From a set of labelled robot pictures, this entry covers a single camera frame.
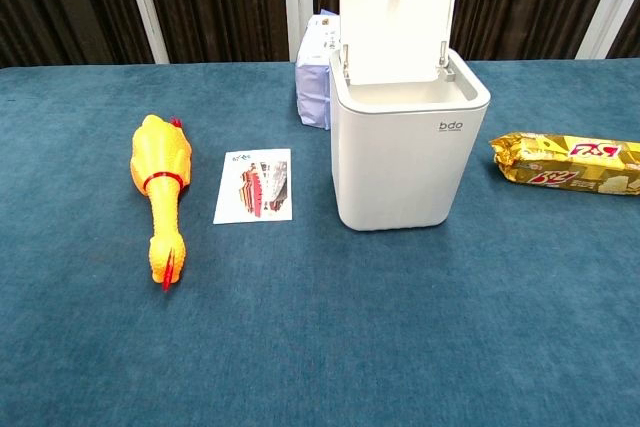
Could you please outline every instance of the rubber chicken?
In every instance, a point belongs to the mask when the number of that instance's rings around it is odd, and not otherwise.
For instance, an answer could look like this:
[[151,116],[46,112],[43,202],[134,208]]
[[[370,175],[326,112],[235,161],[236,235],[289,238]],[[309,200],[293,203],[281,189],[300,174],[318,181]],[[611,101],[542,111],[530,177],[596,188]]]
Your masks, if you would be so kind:
[[133,134],[131,176],[151,201],[151,276],[167,291],[180,278],[187,255],[178,231],[178,195],[191,182],[191,145],[180,120],[169,123],[155,115],[145,117]]

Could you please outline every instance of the gold wrapper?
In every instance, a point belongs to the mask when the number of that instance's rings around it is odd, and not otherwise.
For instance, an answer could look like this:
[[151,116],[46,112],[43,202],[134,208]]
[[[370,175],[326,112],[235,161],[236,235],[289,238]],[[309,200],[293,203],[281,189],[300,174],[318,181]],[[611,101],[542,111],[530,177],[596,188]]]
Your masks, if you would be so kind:
[[640,143],[514,132],[489,142],[512,182],[601,194],[640,194]]

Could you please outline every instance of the white card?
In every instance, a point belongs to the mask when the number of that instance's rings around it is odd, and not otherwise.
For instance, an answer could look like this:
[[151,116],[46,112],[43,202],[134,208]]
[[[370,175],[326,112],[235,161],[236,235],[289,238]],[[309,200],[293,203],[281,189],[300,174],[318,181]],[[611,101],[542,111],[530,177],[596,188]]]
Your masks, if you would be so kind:
[[291,150],[227,152],[214,224],[291,220]]

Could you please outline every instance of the trash can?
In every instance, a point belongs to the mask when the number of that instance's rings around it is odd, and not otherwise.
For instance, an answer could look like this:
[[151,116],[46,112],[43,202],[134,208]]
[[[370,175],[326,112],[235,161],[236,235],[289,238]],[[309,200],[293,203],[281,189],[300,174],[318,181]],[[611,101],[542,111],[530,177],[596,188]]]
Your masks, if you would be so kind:
[[331,161],[355,230],[449,215],[490,95],[449,48],[454,0],[340,0]]

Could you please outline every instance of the trash can lid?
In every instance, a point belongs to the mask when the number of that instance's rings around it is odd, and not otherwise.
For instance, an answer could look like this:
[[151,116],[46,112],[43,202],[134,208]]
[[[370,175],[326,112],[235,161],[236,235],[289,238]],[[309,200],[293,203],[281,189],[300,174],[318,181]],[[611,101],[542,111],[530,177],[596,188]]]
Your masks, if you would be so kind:
[[454,0],[340,0],[341,61],[353,84],[425,82],[449,62]]

